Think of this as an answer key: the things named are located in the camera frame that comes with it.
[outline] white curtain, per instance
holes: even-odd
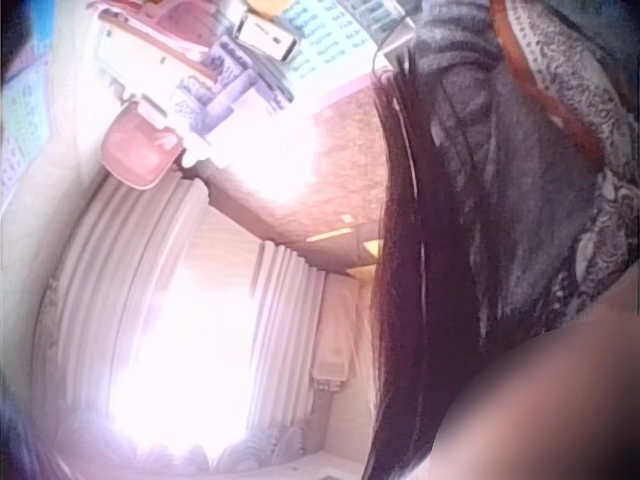
[[[113,177],[98,190],[45,293],[36,328],[33,406],[43,423],[53,417],[49,403],[108,413],[111,381],[157,317],[207,203],[204,184],[178,172],[145,192]]]
[[[88,207],[36,327],[34,416],[59,445],[162,471],[192,445],[217,459],[197,471],[303,455],[326,274],[207,203],[171,172]]]
[[[265,242],[254,293],[250,429],[289,426],[310,413],[309,371],[325,276],[294,251]]]

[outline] ceiling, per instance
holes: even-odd
[[[363,242],[379,238],[386,166],[371,89],[360,90],[312,117],[299,120],[309,125],[313,133],[308,160],[313,179],[294,197],[271,200],[247,185],[231,168],[220,169],[210,161],[199,162],[194,174],[207,183],[212,206],[260,238],[293,248],[318,267],[345,271],[374,263],[375,257]],[[239,141],[262,146],[259,136],[247,137]],[[291,142],[297,150],[307,149],[306,144],[295,143],[299,141],[295,133],[278,139],[279,143]],[[260,148],[253,151],[257,152],[253,154],[257,158],[252,162],[269,159],[269,152],[263,153]],[[284,179],[286,185],[287,168],[275,174],[280,176],[274,178],[278,182]],[[346,223],[345,214],[353,221]],[[306,241],[347,227],[352,230],[348,234]]]

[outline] long black hair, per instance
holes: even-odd
[[[495,263],[487,261],[495,242],[486,241],[479,182],[468,185],[472,201],[464,202],[432,136],[438,82],[419,75],[409,53],[375,87],[388,187],[374,288],[370,480],[395,478],[428,455],[454,399],[485,364],[481,310],[497,308]],[[484,278],[474,276],[472,248],[483,252]]]

